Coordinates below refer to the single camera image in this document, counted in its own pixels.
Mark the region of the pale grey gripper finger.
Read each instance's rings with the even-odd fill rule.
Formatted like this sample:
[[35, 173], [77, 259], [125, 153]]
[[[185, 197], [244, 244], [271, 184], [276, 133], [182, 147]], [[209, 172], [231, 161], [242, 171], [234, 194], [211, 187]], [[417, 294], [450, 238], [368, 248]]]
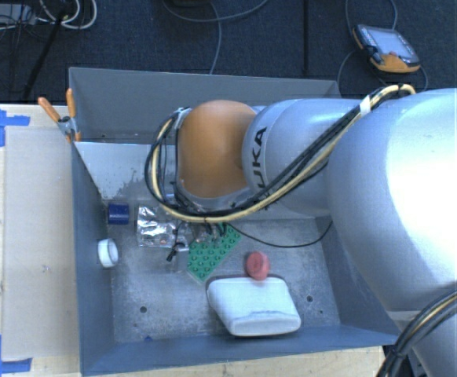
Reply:
[[175, 273], [184, 272], [188, 269], [190, 250], [183, 245], [176, 245], [168, 254], [170, 270]]

